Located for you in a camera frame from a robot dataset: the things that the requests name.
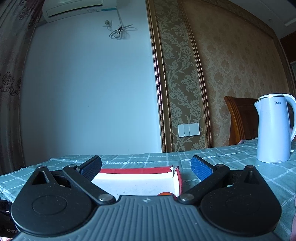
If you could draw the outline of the teal plaid tablecloth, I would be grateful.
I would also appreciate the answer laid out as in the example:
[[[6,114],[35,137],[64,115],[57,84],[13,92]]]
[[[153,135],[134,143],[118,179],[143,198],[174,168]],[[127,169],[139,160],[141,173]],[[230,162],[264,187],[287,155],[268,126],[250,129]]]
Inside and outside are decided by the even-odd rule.
[[[1,240],[294,240],[295,153],[69,155],[1,176]]]

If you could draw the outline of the white electric kettle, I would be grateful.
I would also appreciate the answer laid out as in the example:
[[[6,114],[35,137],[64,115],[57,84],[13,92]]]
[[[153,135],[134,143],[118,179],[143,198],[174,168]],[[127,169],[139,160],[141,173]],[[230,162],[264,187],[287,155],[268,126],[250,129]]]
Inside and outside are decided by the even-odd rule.
[[[261,96],[254,106],[258,113],[257,159],[283,163],[290,158],[295,126],[290,127],[288,105],[295,111],[295,97],[287,93]]]

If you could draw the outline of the red tray white inside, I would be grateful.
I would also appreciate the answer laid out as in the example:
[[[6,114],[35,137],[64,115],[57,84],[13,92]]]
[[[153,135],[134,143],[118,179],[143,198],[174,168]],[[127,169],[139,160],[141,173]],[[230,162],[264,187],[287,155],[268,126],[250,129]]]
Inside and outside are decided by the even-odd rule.
[[[174,197],[182,194],[182,177],[178,166],[102,169],[91,182],[113,195],[157,196],[170,192]]]

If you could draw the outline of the orange mandarin in tray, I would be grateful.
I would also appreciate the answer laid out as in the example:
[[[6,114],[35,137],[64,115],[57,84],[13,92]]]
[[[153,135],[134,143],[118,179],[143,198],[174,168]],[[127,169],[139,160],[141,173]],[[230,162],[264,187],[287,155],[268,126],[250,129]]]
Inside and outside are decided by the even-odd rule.
[[[158,194],[158,196],[168,196],[168,195],[173,195],[173,194],[170,192],[162,192]]]

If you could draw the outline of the wooden chair back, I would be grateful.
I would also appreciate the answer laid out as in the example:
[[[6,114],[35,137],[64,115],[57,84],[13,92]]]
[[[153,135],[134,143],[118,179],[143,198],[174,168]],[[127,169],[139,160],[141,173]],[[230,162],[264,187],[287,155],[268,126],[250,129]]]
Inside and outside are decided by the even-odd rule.
[[[225,96],[224,100],[231,115],[229,145],[256,138],[258,113],[254,103],[257,99]]]

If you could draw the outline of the patterned brown curtain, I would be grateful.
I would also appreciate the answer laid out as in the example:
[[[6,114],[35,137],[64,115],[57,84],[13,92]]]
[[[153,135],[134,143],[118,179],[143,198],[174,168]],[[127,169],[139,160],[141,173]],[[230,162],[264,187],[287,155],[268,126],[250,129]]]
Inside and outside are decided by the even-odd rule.
[[[23,68],[43,1],[1,1],[1,174],[24,167],[20,130]]]

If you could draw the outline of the white air conditioner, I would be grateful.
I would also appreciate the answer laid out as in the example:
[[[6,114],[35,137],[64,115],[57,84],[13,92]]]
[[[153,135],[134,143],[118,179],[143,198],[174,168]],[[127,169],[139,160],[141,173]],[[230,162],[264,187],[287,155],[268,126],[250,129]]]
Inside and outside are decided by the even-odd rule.
[[[43,17],[50,23],[70,16],[99,11],[103,7],[102,1],[44,1]]]

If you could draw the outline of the white wall switch panel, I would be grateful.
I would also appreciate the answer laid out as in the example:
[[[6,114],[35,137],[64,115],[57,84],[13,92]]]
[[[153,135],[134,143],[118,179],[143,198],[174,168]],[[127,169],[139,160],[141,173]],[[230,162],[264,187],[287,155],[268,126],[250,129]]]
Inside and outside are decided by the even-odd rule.
[[[191,137],[200,135],[199,123],[178,125],[178,137]]]

